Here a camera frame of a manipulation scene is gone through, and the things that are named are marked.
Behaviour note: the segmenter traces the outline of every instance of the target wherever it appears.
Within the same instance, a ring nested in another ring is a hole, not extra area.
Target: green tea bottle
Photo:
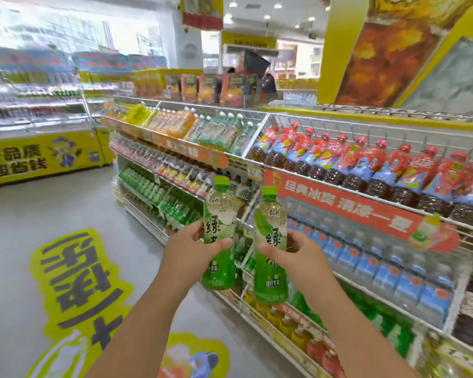
[[[287,301],[287,275],[282,267],[258,252],[262,242],[272,244],[285,252],[287,241],[287,213],[276,201],[277,187],[261,189],[263,202],[254,210],[254,295],[265,304],[273,305]]]
[[[229,178],[216,176],[214,190],[210,192],[203,205],[203,224],[205,244],[224,238],[233,238],[237,203],[235,196],[228,190]],[[223,250],[209,263],[203,273],[202,284],[207,289],[227,289],[235,282],[235,263],[233,246]]]

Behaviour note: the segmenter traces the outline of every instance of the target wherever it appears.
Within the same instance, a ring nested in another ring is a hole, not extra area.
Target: gray floor
[[[0,187],[0,378],[23,378],[52,345],[30,255],[58,237],[96,229],[120,279],[134,285],[132,305],[154,278],[162,246],[118,206],[112,168]],[[172,332],[219,339],[230,354],[228,377],[300,373],[230,308],[199,284],[181,304]]]

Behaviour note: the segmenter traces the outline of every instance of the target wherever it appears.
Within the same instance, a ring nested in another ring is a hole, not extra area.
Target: hand
[[[203,221],[199,220],[170,237],[163,252],[158,277],[182,298],[202,277],[210,260],[233,244],[231,238],[203,244],[198,242],[202,236]]]
[[[325,283],[330,283],[330,279],[336,280],[318,243],[303,232],[292,229],[287,231],[287,239],[288,252],[267,243],[259,244],[258,251],[285,269],[289,279],[303,293],[307,304],[312,308],[317,302],[319,290]]]

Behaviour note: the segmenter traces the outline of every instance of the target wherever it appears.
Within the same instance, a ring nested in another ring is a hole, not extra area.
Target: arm
[[[305,234],[288,231],[296,253],[270,244],[259,251],[280,266],[329,332],[348,378],[416,378],[415,371],[347,297],[321,247]]]
[[[158,374],[173,316],[209,261],[231,239],[197,242],[203,222],[188,225],[167,243],[158,274],[130,311],[86,378],[153,378]]]

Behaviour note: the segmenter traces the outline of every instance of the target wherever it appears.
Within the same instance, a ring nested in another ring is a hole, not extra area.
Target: green bottle cap
[[[261,195],[275,195],[277,196],[277,187],[263,187],[261,188]]]
[[[214,178],[214,184],[229,185],[229,178],[227,176],[216,176]]]

